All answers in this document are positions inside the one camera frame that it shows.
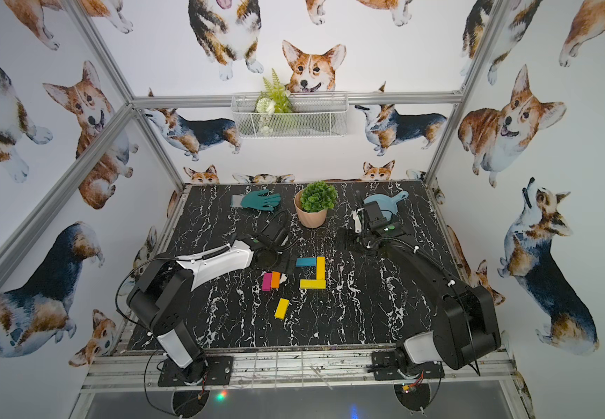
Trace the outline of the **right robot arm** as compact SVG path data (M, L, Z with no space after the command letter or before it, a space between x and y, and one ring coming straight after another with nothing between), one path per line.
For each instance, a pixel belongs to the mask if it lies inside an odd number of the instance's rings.
M393 350L392 366L402 375L412 375L428 363L452 370L469 366L479 373L479 360L501 347L491 293L460 280L424 251L401 223L387 220L376 202L351 212L341 242L388 258L414 281L431 307L428 331L405 338Z

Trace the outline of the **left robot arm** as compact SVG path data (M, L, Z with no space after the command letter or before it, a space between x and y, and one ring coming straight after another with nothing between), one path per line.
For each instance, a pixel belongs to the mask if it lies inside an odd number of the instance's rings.
M234 234L225 244L193 255L152 258L127 296L126 305L178 368L201 369L205 354L183 316L192 293L229 272L247 269L260 252L284 252L293 244L289 226L290 213L278 211L257 233Z

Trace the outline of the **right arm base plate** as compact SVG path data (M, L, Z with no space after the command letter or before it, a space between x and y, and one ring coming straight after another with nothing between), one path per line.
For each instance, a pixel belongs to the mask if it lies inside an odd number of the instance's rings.
M373 374L376 381L415 381L417 379L440 379L445 377L444 368L439 363L415 363L395 349L371 353L371 363L367 372Z

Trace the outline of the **orange building block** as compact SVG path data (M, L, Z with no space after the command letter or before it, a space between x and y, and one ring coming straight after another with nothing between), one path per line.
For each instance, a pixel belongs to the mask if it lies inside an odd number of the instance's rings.
M271 274L271 281L270 281L270 287L272 289L278 289L279 288L281 277L282 277L281 272L272 272L272 274Z

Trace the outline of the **teal building block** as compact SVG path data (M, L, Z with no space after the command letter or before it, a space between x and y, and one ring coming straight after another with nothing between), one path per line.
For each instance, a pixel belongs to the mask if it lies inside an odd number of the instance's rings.
M316 267L318 265L317 258L298 258L296 261L296 267Z

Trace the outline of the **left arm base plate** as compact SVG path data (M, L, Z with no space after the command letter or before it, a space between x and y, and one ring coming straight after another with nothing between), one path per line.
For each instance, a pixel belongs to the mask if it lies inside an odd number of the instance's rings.
M226 386L234 366L233 356L208 356L180 368L172 360L165 360L159 376L159 387Z

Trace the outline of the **yellow long block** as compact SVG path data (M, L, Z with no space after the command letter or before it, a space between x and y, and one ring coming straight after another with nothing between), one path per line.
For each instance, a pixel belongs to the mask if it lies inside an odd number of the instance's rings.
M301 290L325 290L326 281L323 279L301 279Z
M317 281L326 281L325 258L324 257L316 258L316 280Z

